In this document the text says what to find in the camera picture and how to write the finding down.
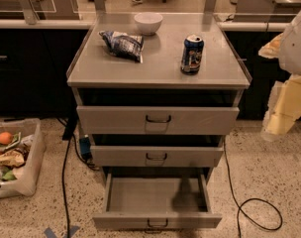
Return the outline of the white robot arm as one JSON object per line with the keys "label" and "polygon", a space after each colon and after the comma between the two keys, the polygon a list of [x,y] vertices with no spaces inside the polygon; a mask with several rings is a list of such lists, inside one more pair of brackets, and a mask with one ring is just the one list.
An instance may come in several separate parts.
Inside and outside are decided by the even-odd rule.
{"label": "white robot arm", "polygon": [[269,94],[260,135],[272,142],[286,135],[301,117],[301,10],[258,54],[278,59],[280,68],[290,73],[284,82],[276,81]]}

